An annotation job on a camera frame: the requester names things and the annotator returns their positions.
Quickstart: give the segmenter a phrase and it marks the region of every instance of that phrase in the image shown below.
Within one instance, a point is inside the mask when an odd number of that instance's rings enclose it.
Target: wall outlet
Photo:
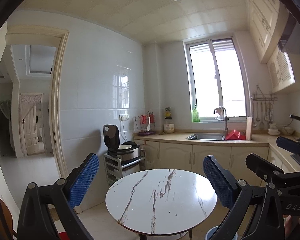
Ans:
[[[130,119],[128,114],[120,114],[119,115],[119,120],[120,121],[128,121]]]

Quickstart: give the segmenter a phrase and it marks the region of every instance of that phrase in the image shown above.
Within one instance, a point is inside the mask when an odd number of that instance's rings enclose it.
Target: sink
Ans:
[[[187,137],[188,140],[217,140],[221,141],[225,139],[223,133],[194,133]]]

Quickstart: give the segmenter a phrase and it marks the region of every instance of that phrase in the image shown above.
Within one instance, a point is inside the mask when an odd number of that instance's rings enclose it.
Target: range hood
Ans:
[[[300,54],[300,24],[289,14],[286,27],[278,42],[281,52]]]

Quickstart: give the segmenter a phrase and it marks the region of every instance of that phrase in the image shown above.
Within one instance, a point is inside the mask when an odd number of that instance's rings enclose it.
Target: marble tabletop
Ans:
[[[211,214],[216,202],[208,179],[171,169],[130,174],[106,194],[106,207],[120,225],[152,236],[176,235],[196,227]]]

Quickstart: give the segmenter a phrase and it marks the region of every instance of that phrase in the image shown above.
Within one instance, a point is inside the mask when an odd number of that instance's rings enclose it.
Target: lace curtain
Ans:
[[[36,103],[41,102],[41,95],[20,95],[19,122],[29,114]]]
[[[12,125],[11,125],[11,100],[1,100],[0,110],[3,113],[3,115],[9,120],[10,145],[14,150],[13,137],[12,137]]]
[[[26,146],[25,146],[25,135],[23,131],[23,119],[29,114],[31,109],[35,106],[36,103],[41,102],[42,95],[20,95],[19,100],[19,132],[21,140],[21,150],[26,156]]]

